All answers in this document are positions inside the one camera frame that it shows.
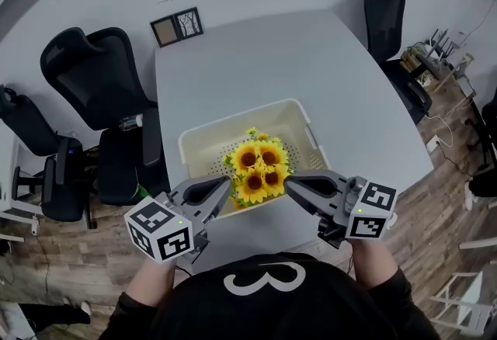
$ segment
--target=flower center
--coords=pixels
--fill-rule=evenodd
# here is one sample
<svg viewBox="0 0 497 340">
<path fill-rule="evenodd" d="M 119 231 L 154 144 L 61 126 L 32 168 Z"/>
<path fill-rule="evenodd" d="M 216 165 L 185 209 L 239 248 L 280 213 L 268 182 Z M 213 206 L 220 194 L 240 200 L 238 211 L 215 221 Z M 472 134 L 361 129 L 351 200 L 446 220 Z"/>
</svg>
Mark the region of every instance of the flower center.
<svg viewBox="0 0 497 340">
<path fill-rule="evenodd" d="M 268 186 L 274 186 L 278 184 L 278 173 L 276 172 L 266 173 L 266 182 Z"/>
<path fill-rule="evenodd" d="M 245 152 L 242 155 L 242 164 L 249 167 L 255 164 L 255 155 L 252 152 Z"/>
<path fill-rule="evenodd" d="M 262 154 L 262 160 L 266 165 L 274 165 L 276 163 L 276 157 L 271 151 L 266 151 Z"/>
<path fill-rule="evenodd" d="M 259 189 L 262 187 L 262 180 L 254 175 L 247 180 L 247 185 L 250 189 Z"/>
</svg>

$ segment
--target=chair backrest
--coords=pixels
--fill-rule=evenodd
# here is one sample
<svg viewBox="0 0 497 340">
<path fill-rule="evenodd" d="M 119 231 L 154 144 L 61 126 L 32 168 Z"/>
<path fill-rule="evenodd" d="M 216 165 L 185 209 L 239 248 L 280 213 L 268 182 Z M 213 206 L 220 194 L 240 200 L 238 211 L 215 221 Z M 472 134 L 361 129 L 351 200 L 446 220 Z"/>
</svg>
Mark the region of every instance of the chair backrest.
<svg viewBox="0 0 497 340">
<path fill-rule="evenodd" d="M 57 153 L 60 139 L 41 112 L 25 95 L 0 85 L 0 119 L 40 157 Z"/>
<path fill-rule="evenodd" d="M 150 107 L 130 40 L 119 28 L 88 36 L 79 28 L 67 29 L 45 47 L 40 66 L 48 83 L 93 130 L 117 125 Z"/>
<path fill-rule="evenodd" d="M 401 48 L 404 7 L 405 0 L 364 0 L 367 49 L 378 63 Z"/>
<path fill-rule="evenodd" d="M 59 186 L 55 182 L 55 166 L 55 159 L 47 158 L 41 188 L 43 215 L 57 221 L 80 221 L 89 203 L 90 181 L 68 179 Z"/>
</svg>

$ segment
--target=artificial sunflower bouquet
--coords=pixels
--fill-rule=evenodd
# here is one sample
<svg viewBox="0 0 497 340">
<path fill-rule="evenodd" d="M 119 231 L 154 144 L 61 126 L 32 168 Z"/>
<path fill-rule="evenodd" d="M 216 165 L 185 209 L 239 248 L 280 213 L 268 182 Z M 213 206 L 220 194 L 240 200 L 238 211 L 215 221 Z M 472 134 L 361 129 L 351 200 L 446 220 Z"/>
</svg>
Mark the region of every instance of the artificial sunflower bouquet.
<svg viewBox="0 0 497 340">
<path fill-rule="evenodd" d="M 232 168 L 230 199 L 237 209 L 255 206 L 283 195 L 283 180 L 293 170 L 288 166 L 288 153 L 278 137 L 247 130 L 250 140 L 240 143 L 235 151 L 224 156 L 223 163 Z"/>
</svg>

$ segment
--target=person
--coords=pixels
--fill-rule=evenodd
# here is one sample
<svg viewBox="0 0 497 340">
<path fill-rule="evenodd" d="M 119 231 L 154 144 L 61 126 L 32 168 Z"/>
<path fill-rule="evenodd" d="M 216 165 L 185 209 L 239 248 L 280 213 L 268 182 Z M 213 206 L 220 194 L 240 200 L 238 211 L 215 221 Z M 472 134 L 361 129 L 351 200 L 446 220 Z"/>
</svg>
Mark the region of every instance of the person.
<svg viewBox="0 0 497 340">
<path fill-rule="evenodd" d="M 471 178 L 464 184 L 464 207 L 466 210 L 473 208 L 481 198 L 497 196 L 495 184 L 497 183 L 497 168 L 490 169 Z"/>
<path fill-rule="evenodd" d="M 100 340 L 438 339 L 380 241 L 349 240 L 356 280 L 305 254 L 256 255 L 188 278 L 147 258 Z"/>
<path fill-rule="evenodd" d="M 64 305 L 17 304 L 0 302 L 0 338 L 35 338 L 52 324 L 89 324 L 92 317 L 90 304 L 83 301 L 80 307 L 71 306 L 64 297 Z"/>
</svg>

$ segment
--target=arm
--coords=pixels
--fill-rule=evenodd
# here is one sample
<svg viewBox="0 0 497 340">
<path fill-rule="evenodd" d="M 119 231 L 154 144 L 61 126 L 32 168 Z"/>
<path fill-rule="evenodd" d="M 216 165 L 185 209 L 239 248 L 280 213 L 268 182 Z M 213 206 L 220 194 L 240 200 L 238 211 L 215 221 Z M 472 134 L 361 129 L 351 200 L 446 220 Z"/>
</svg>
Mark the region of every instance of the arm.
<svg viewBox="0 0 497 340">
<path fill-rule="evenodd" d="M 130 285 L 126 294 L 145 306 L 157 307 L 172 290 L 176 260 L 158 264 L 146 258 Z"/>
<path fill-rule="evenodd" d="M 176 261 L 158 264 L 146 258 L 117 302 L 100 340 L 144 338 L 174 285 Z"/>
<path fill-rule="evenodd" d="M 349 239 L 349 243 L 356 281 L 367 290 L 386 282 L 397 272 L 398 265 L 383 242 Z"/>
<path fill-rule="evenodd" d="M 411 284 L 380 241 L 349 240 L 356 280 L 364 286 L 400 339 L 439 339 L 423 312 L 412 301 Z"/>
</svg>

